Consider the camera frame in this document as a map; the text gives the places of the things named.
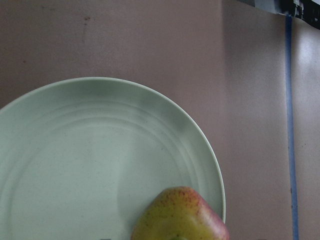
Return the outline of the light green plate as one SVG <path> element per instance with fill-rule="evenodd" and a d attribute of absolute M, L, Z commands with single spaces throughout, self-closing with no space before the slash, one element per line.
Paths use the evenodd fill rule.
<path fill-rule="evenodd" d="M 0 237 L 128 240 L 163 189 L 189 186 L 226 217 L 215 153 L 176 103 L 135 82 L 75 78 L 0 111 Z"/>

